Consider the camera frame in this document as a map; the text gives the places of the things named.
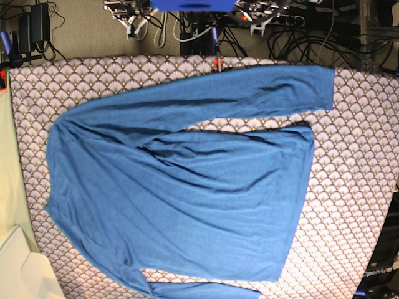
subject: scale pattern fabric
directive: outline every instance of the scale pattern fabric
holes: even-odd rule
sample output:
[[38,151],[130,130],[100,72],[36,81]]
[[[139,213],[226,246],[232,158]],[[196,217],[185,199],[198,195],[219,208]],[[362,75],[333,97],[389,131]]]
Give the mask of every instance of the scale pattern fabric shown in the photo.
[[[121,56],[72,59],[11,70],[12,104],[29,212],[38,246],[67,298],[147,298],[91,266],[44,210],[50,182],[45,153],[54,120],[113,93],[210,73],[212,57]],[[273,64],[225,58],[225,67]],[[278,282],[219,281],[270,299],[352,298],[380,235],[399,174],[399,81],[336,70],[334,110],[277,118],[215,119],[191,128],[245,132],[308,121],[315,152],[304,208]],[[208,282],[154,269],[151,282]]]

